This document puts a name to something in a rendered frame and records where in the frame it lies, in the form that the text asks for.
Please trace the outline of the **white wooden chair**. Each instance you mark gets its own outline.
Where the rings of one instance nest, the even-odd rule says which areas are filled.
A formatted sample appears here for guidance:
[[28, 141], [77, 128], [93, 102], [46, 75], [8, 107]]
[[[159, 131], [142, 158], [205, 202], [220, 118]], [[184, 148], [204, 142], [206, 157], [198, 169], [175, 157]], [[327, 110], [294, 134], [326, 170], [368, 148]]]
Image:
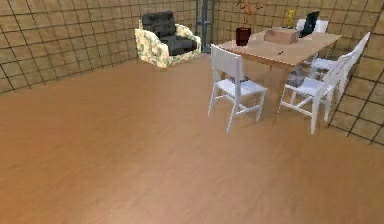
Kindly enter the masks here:
[[[226, 132], [231, 131], [235, 116], [256, 111], [256, 121], [260, 120], [267, 89], [250, 79], [243, 70], [243, 57], [229, 52], [219, 46], [211, 45], [211, 67], [213, 72], [213, 89], [208, 113], [219, 99], [227, 99], [233, 103]], [[242, 97], [259, 95], [258, 104], [246, 107], [241, 103]]]
[[[303, 30], [305, 22], [306, 22], [305, 19], [299, 19], [297, 21], [296, 29], [299, 31]], [[328, 21], [317, 20], [314, 31], [318, 33], [325, 33], [327, 30], [328, 24], [329, 24]]]
[[[347, 81], [349, 80], [348, 75], [352, 67], [355, 65], [357, 60], [360, 58], [371, 33], [367, 32], [364, 37], [359, 41], [359, 43], [355, 46], [355, 48], [345, 54], [345, 57], [348, 57], [348, 60], [346, 61], [345, 68], [342, 71], [342, 78], [340, 79], [337, 89], [338, 89], [338, 100], [337, 102], [340, 102], [341, 97], [345, 91]], [[316, 58], [312, 61], [311, 67], [310, 67], [310, 78], [323, 78], [325, 74], [335, 67], [337, 64], [336, 60], [329, 60], [329, 59], [323, 59], [323, 58]]]
[[[316, 130], [319, 107], [321, 104], [325, 106], [324, 120], [327, 121], [333, 100], [334, 89], [345, 77], [346, 69], [352, 58], [352, 53], [340, 56], [336, 61], [335, 66], [326, 73], [322, 80], [305, 77], [303, 83], [298, 87], [286, 84], [284, 86], [282, 96], [280, 97], [278, 109], [285, 106], [309, 116], [311, 118], [311, 133], [314, 134]], [[284, 95], [287, 90], [292, 90], [299, 95], [304, 95], [305, 99], [298, 104], [286, 102], [284, 100]]]

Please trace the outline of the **dark red plant pot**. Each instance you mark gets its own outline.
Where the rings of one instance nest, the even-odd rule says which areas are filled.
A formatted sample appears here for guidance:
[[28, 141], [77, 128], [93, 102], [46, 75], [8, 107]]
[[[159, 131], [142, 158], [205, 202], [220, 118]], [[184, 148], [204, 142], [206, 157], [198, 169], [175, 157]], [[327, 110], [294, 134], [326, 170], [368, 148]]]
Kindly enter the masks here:
[[240, 27], [236, 29], [236, 45], [237, 46], [246, 46], [248, 44], [249, 38], [252, 34], [250, 28]]

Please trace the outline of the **light wooden dining table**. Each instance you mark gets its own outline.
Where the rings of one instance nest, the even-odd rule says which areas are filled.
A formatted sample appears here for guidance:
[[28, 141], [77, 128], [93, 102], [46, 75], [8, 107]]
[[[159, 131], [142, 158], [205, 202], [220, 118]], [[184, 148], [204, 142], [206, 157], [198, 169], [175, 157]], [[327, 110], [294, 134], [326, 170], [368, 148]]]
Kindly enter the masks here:
[[264, 31], [262, 31], [252, 34], [246, 46], [237, 46], [236, 41], [232, 40], [220, 44], [219, 47], [241, 55], [246, 60], [283, 70], [276, 95], [276, 107], [278, 108], [288, 74], [307, 58], [331, 46], [340, 38], [341, 35], [337, 34], [314, 32], [300, 38], [296, 43], [284, 45], [265, 41]]

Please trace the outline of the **orange dried house plant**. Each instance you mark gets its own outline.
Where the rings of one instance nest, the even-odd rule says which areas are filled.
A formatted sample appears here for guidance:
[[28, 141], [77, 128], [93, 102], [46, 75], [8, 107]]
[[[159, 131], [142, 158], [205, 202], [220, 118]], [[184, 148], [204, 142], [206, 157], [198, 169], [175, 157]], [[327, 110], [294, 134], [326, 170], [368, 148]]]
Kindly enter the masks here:
[[259, 9], [262, 9], [266, 2], [265, 0], [237, 0], [236, 5], [240, 10], [244, 11], [243, 26], [248, 23], [248, 18], [255, 14]]

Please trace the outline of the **brown cardboard box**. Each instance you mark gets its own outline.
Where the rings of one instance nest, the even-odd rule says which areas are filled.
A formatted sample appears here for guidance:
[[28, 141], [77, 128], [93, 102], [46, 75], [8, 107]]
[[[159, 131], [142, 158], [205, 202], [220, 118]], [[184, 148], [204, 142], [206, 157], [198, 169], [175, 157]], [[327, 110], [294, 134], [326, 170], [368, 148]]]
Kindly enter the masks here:
[[267, 42], [289, 45], [296, 43], [299, 39], [299, 32], [295, 29], [270, 28], [265, 31], [264, 40]]

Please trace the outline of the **yellow figurine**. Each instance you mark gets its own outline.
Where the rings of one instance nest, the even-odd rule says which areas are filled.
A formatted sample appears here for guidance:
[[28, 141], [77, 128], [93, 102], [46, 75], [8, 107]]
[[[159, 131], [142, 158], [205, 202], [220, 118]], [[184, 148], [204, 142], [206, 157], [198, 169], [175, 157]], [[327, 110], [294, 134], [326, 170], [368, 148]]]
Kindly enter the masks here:
[[292, 29], [293, 27], [292, 24], [293, 24], [294, 15], [295, 15], [295, 8], [292, 6], [287, 13], [287, 27], [289, 29]]

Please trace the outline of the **black open laptop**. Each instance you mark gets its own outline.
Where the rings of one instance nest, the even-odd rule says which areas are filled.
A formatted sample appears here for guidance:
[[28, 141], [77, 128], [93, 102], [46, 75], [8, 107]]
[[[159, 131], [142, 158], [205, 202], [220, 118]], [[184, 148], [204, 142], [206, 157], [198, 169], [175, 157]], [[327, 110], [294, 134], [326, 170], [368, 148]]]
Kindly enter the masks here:
[[300, 38], [303, 38], [314, 31], [318, 16], [319, 16], [319, 11], [313, 11], [307, 15], [304, 23], [304, 28], [300, 31], [300, 34], [299, 34]]

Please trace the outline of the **grey metal shelf frame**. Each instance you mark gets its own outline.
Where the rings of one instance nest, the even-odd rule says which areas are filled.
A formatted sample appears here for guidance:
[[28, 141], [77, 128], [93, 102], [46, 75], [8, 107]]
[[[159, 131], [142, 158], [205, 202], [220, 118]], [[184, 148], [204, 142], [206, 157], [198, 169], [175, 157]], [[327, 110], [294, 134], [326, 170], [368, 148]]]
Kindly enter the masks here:
[[195, 35], [201, 39], [201, 51], [209, 54], [214, 42], [215, 0], [196, 0]]

